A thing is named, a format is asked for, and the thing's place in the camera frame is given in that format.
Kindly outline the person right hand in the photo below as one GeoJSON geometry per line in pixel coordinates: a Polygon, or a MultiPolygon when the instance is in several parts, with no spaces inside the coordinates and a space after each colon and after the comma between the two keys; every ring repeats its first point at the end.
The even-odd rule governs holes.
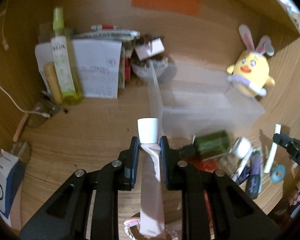
{"type": "Polygon", "coordinates": [[[290,206],[295,206],[300,202],[300,180],[296,185],[296,188],[293,190],[292,194],[290,195],[289,198],[289,204],[290,206]]]}

